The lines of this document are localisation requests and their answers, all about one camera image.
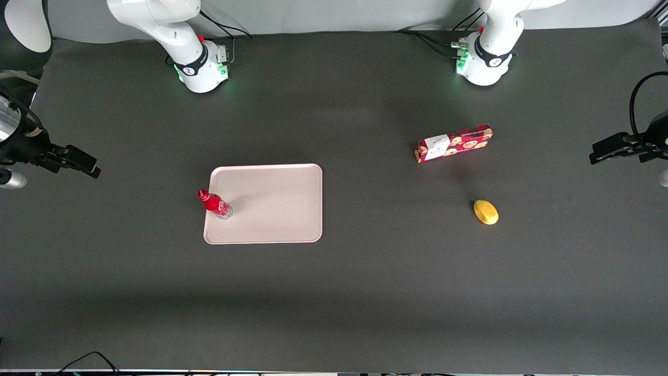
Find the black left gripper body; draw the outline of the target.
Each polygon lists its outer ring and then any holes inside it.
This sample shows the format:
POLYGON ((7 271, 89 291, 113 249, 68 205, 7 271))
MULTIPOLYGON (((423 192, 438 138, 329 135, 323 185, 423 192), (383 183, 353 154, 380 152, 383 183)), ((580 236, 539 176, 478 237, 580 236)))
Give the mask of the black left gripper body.
POLYGON ((640 145, 640 162, 647 162, 653 159, 667 160, 667 112, 664 111, 655 116, 646 131, 638 133, 638 129, 633 120, 633 133, 637 136, 637 143, 640 145))

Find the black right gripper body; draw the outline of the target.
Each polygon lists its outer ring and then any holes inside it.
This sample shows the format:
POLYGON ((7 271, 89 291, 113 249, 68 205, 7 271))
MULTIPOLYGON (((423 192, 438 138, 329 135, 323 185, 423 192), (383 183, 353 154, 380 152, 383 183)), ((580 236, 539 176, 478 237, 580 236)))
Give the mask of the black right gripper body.
POLYGON ((8 92, 1 104, 2 165, 26 163, 57 173, 53 144, 36 114, 8 92))

